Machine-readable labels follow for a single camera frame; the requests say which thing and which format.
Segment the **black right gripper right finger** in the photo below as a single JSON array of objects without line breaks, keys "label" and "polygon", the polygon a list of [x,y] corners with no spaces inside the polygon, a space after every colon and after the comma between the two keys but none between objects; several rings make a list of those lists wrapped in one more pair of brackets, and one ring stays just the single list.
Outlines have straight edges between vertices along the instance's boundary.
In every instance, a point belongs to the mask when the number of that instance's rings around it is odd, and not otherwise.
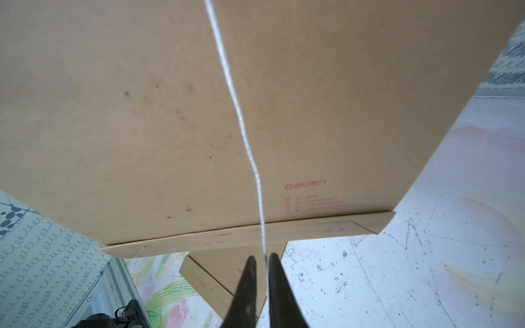
[{"label": "black right gripper right finger", "polygon": [[271,328],[308,328],[279,255],[269,257],[269,322]]}]

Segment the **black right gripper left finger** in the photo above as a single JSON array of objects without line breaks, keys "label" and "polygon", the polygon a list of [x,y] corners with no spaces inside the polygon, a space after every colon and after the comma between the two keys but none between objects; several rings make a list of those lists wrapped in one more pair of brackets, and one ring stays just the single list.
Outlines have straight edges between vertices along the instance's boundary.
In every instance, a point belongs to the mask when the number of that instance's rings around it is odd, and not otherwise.
[{"label": "black right gripper left finger", "polygon": [[256,296],[256,258],[249,256],[221,328],[255,328]]}]

